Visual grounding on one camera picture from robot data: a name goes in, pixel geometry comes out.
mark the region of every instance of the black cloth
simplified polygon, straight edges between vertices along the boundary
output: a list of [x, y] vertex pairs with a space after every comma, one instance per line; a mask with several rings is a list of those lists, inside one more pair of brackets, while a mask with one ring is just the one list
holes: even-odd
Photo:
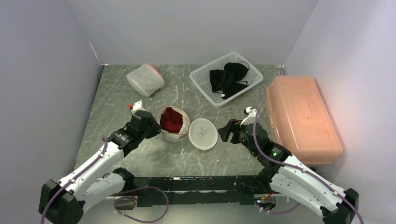
[[227, 99], [241, 90], [248, 87], [241, 81], [248, 73], [249, 68], [240, 63], [227, 63], [224, 70], [210, 70], [209, 79], [212, 86], [212, 92], [222, 91], [223, 99]]

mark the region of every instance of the orange lid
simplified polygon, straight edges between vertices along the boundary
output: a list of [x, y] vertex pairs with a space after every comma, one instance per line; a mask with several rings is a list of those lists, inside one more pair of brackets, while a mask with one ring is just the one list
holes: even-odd
[[277, 76], [267, 88], [271, 133], [307, 165], [331, 163], [342, 146], [310, 76]]

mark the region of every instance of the marble tabletop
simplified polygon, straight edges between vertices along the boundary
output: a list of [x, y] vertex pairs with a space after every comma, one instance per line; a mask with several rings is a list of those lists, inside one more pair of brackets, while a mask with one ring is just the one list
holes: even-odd
[[[105, 66], [90, 111], [88, 124], [78, 153], [75, 168], [90, 158], [102, 145], [102, 136], [109, 136], [130, 120], [128, 104], [143, 100], [143, 107], [154, 116], [163, 105], [183, 108], [191, 122], [197, 118], [210, 120], [216, 128], [224, 127], [229, 119], [243, 119], [243, 110], [257, 106], [261, 111], [259, 122], [268, 130], [264, 109], [266, 86], [277, 74], [274, 65], [259, 65], [263, 74], [261, 83], [219, 109], [214, 109], [190, 80], [190, 73], [200, 65], [154, 65], [162, 74], [165, 86], [150, 97], [135, 91], [126, 75], [140, 65]], [[199, 150], [185, 139], [169, 142], [161, 135], [144, 140], [115, 168], [124, 167], [135, 176], [202, 176], [202, 175], [256, 175], [262, 165], [241, 144], [218, 139], [209, 150]]]

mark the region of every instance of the orange wire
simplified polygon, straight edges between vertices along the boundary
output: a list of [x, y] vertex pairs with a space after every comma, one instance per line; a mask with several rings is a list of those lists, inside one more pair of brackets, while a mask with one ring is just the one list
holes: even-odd
[[261, 200], [265, 200], [265, 199], [269, 199], [269, 197], [271, 197], [271, 195], [274, 193], [274, 191], [271, 191], [270, 194], [266, 197], [262, 197]]

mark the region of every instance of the gray wall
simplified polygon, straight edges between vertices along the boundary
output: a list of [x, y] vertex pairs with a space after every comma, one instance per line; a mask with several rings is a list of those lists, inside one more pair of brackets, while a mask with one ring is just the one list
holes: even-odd
[[73, 168], [99, 62], [64, 0], [0, 2], [1, 223], [38, 223], [41, 186]]
[[107, 64], [284, 64], [318, 0], [67, 0]]
[[358, 190], [366, 223], [396, 220], [395, 22], [392, 0], [320, 0], [286, 62], [318, 82], [345, 146], [322, 171]]

